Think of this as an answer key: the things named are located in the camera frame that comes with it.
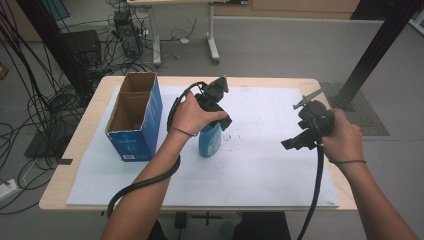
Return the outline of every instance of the power strip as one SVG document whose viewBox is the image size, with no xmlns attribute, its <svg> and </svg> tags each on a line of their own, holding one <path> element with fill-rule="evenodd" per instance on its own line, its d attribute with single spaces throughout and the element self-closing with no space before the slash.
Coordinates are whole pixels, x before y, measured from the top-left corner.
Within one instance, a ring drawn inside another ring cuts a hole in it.
<svg viewBox="0 0 424 240">
<path fill-rule="evenodd" d="M 0 202 L 19 191 L 15 180 L 10 179 L 7 183 L 0 185 Z"/>
</svg>

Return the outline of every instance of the blue cardboard box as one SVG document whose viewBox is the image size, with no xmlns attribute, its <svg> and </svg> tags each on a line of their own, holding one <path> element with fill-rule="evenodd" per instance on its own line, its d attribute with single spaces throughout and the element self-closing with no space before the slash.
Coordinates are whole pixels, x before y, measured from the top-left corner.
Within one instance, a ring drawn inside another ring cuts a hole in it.
<svg viewBox="0 0 424 240">
<path fill-rule="evenodd" d="M 123 161 L 150 161 L 155 155 L 162 107 L 156 73 L 127 73 L 106 126 Z"/>
</svg>

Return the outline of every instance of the gray floor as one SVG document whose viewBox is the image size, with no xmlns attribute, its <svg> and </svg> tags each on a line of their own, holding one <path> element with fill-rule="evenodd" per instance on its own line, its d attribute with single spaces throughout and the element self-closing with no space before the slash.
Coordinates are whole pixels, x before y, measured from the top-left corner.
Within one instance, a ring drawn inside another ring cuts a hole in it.
<svg viewBox="0 0 424 240">
<path fill-rule="evenodd" d="M 344 82 L 381 22 L 293 21 L 277 19 L 216 18 L 215 38 L 219 65 L 210 60 L 203 37 L 162 43 L 160 75 L 314 78 L 320 82 Z M 32 45 L 42 53 L 39 44 Z M 11 66 L 0 48 L 1 61 Z M 387 197 L 400 214 L 424 238 L 424 37 L 407 26 L 369 77 L 361 91 L 390 133 L 388 137 L 365 137 L 368 165 Z M 19 126 L 27 119 L 28 95 L 16 71 L 0 82 L 0 122 Z M 23 152 L 35 129 L 24 129 L 9 160 L 0 170 L 2 179 L 16 178 L 29 159 Z M 25 193 L 1 212 L 20 209 L 39 200 L 43 189 Z M 236 213 L 213 213 L 222 220 L 192 219 L 181 239 L 226 239 Z M 287 212 L 291 235 L 297 237 L 305 212 Z M 177 239 L 173 214 L 163 213 L 161 222 L 169 239 Z M 25 212 L 0 216 L 2 239 L 96 239 L 105 225 L 100 212 L 43 211 L 38 206 Z M 357 212 L 316 212 L 305 239 L 364 239 Z"/>
</svg>

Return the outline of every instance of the white paper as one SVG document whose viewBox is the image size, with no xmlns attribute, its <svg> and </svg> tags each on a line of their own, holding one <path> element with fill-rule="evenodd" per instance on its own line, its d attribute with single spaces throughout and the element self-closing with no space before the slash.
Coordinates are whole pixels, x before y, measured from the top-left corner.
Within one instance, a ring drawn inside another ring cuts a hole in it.
<svg viewBox="0 0 424 240">
<path fill-rule="evenodd" d="M 166 135 L 170 107 L 184 88 L 161 87 L 163 113 L 158 147 Z M 68 198 L 69 205 L 101 205 L 131 184 L 146 162 L 123 162 L 104 130 L 119 88 L 100 121 L 85 153 Z M 198 153 L 198 137 L 188 141 L 181 166 L 172 176 L 163 206 L 171 207 L 309 207 L 316 168 L 316 149 L 285 150 L 282 140 L 302 130 L 293 104 L 298 89 L 232 87 L 219 105 L 233 122 L 223 132 L 215 155 Z M 324 168 L 318 206 L 339 205 Z"/>
</svg>

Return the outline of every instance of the hand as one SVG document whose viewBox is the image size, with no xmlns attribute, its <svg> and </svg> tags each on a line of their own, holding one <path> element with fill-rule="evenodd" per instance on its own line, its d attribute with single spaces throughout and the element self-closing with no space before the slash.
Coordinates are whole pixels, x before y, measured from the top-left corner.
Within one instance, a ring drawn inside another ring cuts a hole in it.
<svg viewBox="0 0 424 240">
<path fill-rule="evenodd" d="M 227 116 L 225 111 L 206 112 L 197 103 L 191 91 L 186 94 L 185 101 L 181 102 L 172 120 L 172 127 L 190 134 L 200 132 L 210 122 L 221 120 Z"/>
<path fill-rule="evenodd" d="M 345 113 L 334 109 L 334 129 L 324 136 L 324 152 L 330 162 L 340 163 L 352 160 L 364 160 L 362 151 L 362 133 L 357 125 L 347 120 Z"/>
</svg>

